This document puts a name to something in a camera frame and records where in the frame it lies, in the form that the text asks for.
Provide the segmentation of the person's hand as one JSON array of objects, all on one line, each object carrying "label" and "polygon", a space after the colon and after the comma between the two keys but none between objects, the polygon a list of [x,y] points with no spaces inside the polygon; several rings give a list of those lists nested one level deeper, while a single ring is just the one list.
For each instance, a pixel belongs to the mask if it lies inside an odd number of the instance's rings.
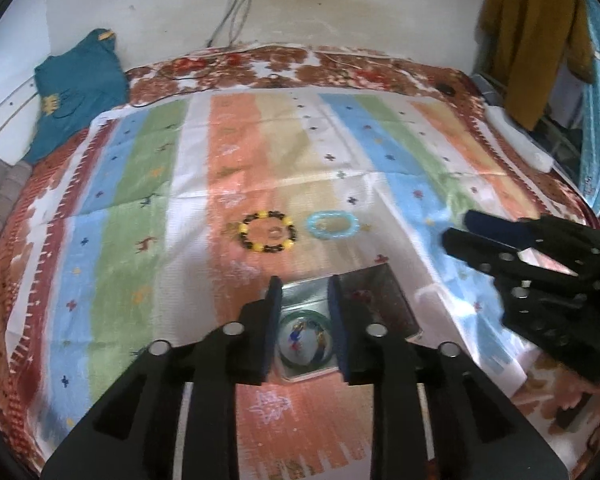
[{"label": "person's hand", "polygon": [[564,431],[591,406],[594,415],[600,414],[600,382],[540,353],[512,401],[522,414],[545,420],[550,432]]}]

